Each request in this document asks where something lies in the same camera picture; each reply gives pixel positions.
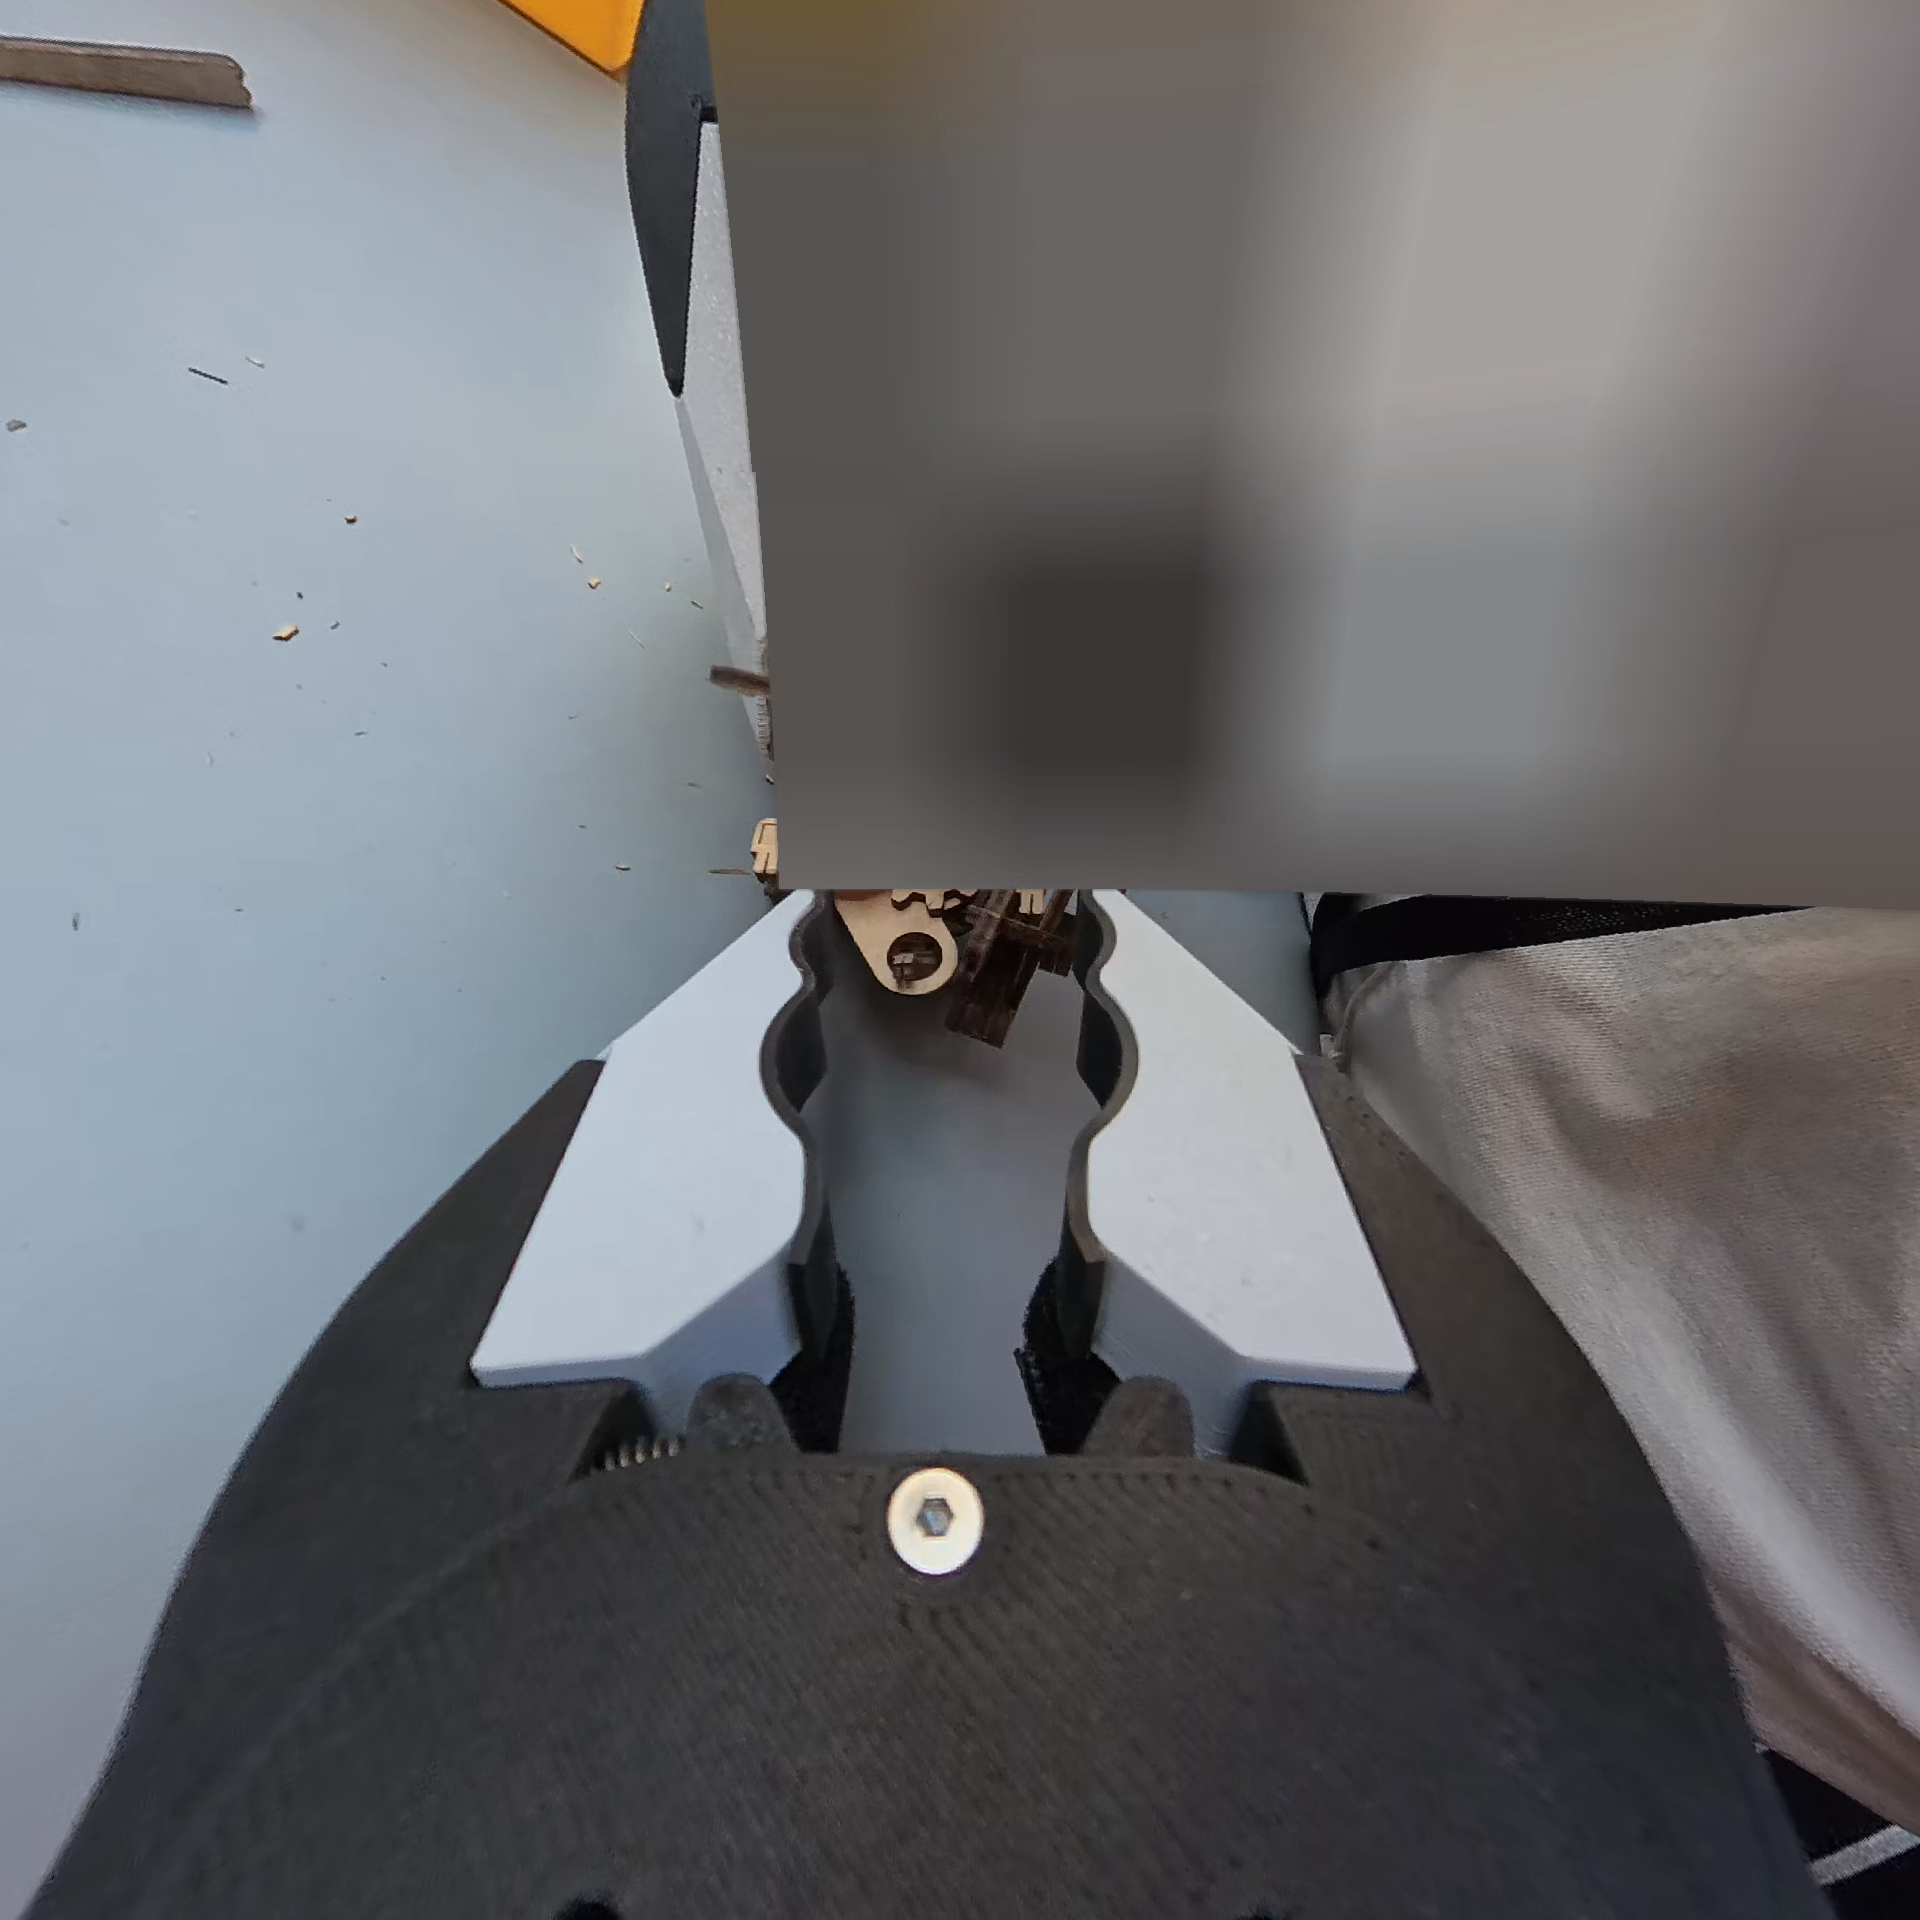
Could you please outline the dark striped cloth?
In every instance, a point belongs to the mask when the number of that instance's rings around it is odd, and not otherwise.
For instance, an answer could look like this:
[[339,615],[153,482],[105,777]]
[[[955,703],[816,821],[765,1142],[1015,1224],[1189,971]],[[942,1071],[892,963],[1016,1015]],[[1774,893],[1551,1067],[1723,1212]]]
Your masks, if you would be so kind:
[[1829,1917],[1915,1917],[1915,1833],[1764,1749]]

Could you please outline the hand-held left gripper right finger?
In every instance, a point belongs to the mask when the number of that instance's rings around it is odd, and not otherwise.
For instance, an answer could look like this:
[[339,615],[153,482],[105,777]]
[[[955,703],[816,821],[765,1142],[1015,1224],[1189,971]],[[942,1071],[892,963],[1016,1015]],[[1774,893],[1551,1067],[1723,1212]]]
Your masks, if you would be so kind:
[[1183,1395],[1416,1370],[1298,1047],[1123,891],[1078,900],[1065,1340]]

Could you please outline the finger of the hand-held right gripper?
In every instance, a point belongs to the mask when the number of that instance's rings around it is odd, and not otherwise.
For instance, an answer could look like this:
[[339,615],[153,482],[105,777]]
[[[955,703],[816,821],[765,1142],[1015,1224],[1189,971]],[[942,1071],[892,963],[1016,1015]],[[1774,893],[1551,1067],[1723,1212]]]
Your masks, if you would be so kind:
[[713,120],[701,121],[693,155],[686,349],[676,408],[707,544],[707,608],[724,625],[724,661],[765,676],[758,469],[750,453],[724,150]]

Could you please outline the flat wooden offcut strip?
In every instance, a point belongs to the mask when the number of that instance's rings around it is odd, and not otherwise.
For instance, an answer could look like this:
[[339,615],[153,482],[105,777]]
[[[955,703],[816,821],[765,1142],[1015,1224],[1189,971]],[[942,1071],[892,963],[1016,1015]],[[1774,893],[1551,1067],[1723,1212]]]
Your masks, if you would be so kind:
[[240,60],[201,48],[5,32],[5,84],[252,110]]

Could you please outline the wooden gear model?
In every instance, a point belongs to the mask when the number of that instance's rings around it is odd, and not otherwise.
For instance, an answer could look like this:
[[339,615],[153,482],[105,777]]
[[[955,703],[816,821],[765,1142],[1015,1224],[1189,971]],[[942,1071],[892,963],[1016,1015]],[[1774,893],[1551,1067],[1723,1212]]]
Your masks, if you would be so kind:
[[1068,888],[839,891],[832,904],[892,995],[945,995],[945,1027],[976,1045],[1008,1038],[1036,971],[1075,968]]

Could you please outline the yellow board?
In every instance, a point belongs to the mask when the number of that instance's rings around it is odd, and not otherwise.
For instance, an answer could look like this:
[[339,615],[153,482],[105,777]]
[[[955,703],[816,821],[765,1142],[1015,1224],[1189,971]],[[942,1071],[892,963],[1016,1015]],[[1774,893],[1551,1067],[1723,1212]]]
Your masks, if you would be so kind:
[[503,8],[610,77],[622,77],[633,60],[645,12],[642,0],[508,0]]

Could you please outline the scattered wood crumbs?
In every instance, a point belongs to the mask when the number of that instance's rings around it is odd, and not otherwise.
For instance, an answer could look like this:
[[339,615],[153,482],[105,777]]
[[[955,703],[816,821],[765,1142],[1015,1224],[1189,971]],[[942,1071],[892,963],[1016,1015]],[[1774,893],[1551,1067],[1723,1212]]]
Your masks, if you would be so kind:
[[5,904],[701,918],[765,784],[693,539],[633,371],[150,359],[5,402]]

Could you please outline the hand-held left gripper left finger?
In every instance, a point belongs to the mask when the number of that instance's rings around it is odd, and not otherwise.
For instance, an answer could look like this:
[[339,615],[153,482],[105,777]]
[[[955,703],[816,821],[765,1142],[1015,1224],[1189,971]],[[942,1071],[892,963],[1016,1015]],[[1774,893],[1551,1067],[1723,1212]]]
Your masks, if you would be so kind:
[[827,899],[786,893],[609,1047],[476,1381],[698,1391],[827,1352],[839,1279],[801,1118],[824,982]]

